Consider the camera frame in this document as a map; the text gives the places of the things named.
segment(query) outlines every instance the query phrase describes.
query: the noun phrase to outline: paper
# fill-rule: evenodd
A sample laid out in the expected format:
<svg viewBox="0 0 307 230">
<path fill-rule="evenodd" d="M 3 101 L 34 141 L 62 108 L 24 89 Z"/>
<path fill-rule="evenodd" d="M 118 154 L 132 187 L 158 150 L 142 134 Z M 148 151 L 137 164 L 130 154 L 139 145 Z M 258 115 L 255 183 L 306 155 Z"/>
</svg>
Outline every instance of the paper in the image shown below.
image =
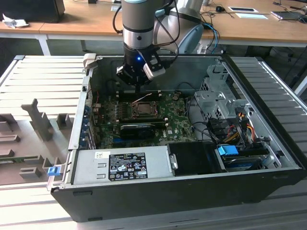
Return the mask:
<svg viewBox="0 0 307 230">
<path fill-rule="evenodd" d="M 239 18 L 251 18 L 251 19 L 268 19 L 266 16 L 262 14 L 254 14 L 254 13 L 236 13 Z"/>
<path fill-rule="evenodd" d="M 23 27 L 23 26 L 29 25 L 23 19 L 15 20 L 15 19 L 6 17 L 4 14 L 2 14 L 2 16 L 3 16 L 2 22 L 10 28 L 15 29 L 16 27 Z"/>
</svg>

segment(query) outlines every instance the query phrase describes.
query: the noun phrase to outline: wire bundle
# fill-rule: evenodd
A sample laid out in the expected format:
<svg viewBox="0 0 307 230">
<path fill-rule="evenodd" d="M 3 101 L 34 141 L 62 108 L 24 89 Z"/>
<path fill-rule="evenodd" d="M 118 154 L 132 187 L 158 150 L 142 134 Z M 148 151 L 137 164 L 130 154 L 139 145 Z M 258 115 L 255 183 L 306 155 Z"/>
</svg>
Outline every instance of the wire bundle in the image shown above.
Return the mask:
<svg viewBox="0 0 307 230">
<path fill-rule="evenodd" d="M 214 37 L 213 37 L 212 41 L 210 42 L 210 44 L 208 46 L 208 49 L 209 49 L 210 46 L 213 43 L 213 40 L 215 39 L 215 45 L 214 45 L 214 48 L 213 48 L 213 50 L 211 52 L 211 54 L 213 54 L 215 49 L 216 49 L 216 47 L 217 47 L 217 45 L 218 45 L 218 43 L 219 43 L 219 41 L 220 41 L 220 33 L 216 29 L 214 29 L 213 25 L 211 26 L 208 23 L 204 23 L 203 25 L 209 27 L 213 31 Z"/>
</svg>

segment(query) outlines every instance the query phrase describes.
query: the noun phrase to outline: power supply label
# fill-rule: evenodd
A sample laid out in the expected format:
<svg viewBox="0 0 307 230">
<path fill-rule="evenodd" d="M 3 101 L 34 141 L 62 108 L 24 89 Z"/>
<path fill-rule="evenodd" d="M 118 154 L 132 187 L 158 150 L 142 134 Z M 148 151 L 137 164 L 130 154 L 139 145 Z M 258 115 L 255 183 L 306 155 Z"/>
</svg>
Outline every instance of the power supply label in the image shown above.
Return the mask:
<svg viewBox="0 0 307 230">
<path fill-rule="evenodd" d="M 109 167 L 110 181 L 147 178 L 147 165 L 144 152 L 110 155 Z"/>
</svg>

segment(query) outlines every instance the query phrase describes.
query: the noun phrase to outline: robotic arm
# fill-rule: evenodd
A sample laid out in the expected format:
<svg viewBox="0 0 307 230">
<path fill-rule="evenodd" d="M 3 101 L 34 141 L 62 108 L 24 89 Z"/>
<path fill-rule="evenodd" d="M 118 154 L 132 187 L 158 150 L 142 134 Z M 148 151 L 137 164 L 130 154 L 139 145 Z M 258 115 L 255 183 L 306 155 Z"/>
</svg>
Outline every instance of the robotic arm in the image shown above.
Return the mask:
<svg viewBox="0 0 307 230">
<path fill-rule="evenodd" d="M 175 7 L 168 15 L 157 16 L 172 3 Z M 192 52 L 203 32 L 201 6 L 201 0 L 122 0 L 125 55 L 117 76 L 139 92 L 176 60 L 177 56 L 162 61 L 159 48 L 177 55 Z"/>
</svg>

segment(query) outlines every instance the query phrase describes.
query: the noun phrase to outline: white desk leg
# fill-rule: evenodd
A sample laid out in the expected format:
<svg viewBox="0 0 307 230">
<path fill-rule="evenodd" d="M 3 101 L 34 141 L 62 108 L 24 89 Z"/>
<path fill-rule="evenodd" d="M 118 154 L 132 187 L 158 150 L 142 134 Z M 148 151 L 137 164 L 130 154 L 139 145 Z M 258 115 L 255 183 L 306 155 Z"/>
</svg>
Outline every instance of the white desk leg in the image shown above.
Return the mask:
<svg viewBox="0 0 307 230">
<path fill-rule="evenodd" d="M 82 51 L 86 52 L 87 48 L 86 48 L 86 43 L 84 40 L 81 40 L 81 47 L 82 47 Z"/>
<path fill-rule="evenodd" d="M 48 38 L 47 38 L 46 34 L 37 35 L 36 39 L 40 43 L 40 47 L 42 48 L 43 54 L 45 56 L 50 56 L 51 54 L 50 54 L 50 50 L 49 50 L 49 47 L 48 47 L 48 43 L 47 43 Z"/>
<path fill-rule="evenodd" d="M 306 88 L 307 88 L 307 76 L 299 84 L 299 86 L 297 87 L 297 89 L 294 92 L 297 94 L 297 96 L 300 97 L 302 95 L 302 93 L 305 91 Z"/>
</svg>

